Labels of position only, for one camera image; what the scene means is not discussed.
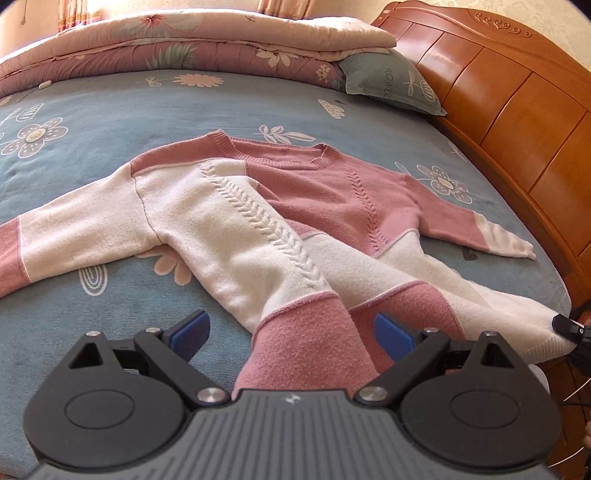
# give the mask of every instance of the hand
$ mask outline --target hand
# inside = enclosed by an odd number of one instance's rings
[[[588,421],[587,425],[585,425],[585,438],[583,439],[583,447],[585,447],[588,452],[591,452],[591,421]]]

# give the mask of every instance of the gray pillow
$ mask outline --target gray pillow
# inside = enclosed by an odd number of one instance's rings
[[[358,53],[339,62],[346,77],[345,91],[366,95],[399,108],[447,115],[439,98],[417,68],[401,53]]]

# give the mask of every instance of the blue bed sheet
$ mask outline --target blue bed sheet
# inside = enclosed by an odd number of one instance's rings
[[[73,79],[2,100],[0,224],[110,175],[150,148],[219,128],[273,143],[325,142],[410,173],[446,200],[530,241],[538,258],[502,258],[422,238],[426,253],[464,278],[570,311],[566,289],[540,245],[483,175],[424,119],[287,80],[158,70]],[[34,131],[31,146],[25,134]],[[147,326],[169,327],[196,309],[210,313],[212,332],[192,364],[231,389],[248,358],[250,335],[173,252],[85,268],[0,299],[0,471],[20,476],[34,467],[22,411],[82,333],[122,338]]]

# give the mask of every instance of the wooden headboard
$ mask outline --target wooden headboard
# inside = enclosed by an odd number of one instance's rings
[[[538,32],[469,8],[391,2],[393,33],[448,112],[429,120],[552,259],[574,309],[591,299],[591,72]]]

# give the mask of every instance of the sweater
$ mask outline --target sweater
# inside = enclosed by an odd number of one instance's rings
[[[253,334],[235,391],[353,393],[392,365],[374,338],[379,312],[455,339],[496,330],[531,363],[574,348],[552,331],[555,312],[462,279],[423,253],[420,234],[535,258],[528,242],[408,175],[326,144],[216,131],[1,225],[0,297],[167,244]]]

